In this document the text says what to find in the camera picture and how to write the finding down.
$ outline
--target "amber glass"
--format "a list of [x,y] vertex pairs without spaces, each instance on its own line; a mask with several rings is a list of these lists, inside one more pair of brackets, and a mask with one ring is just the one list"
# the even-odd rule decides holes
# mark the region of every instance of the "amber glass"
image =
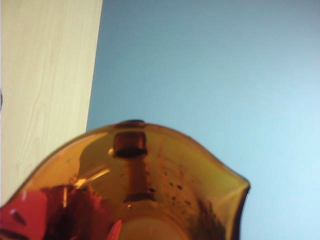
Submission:
[[0,239],[238,240],[249,187],[190,137],[126,121],[48,156],[1,208]]

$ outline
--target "light blue wall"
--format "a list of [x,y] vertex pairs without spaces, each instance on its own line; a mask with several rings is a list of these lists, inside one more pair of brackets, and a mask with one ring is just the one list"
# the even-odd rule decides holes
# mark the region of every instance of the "light blue wall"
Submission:
[[320,1],[105,0],[87,129],[128,119],[250,180],[242,240],[320,239]]

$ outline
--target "wood grain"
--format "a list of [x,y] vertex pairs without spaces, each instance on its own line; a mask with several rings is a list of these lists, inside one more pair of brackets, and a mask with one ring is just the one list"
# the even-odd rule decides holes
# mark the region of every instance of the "wood grain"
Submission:
[[102,0],[3,0],[1,204],[86,131]]

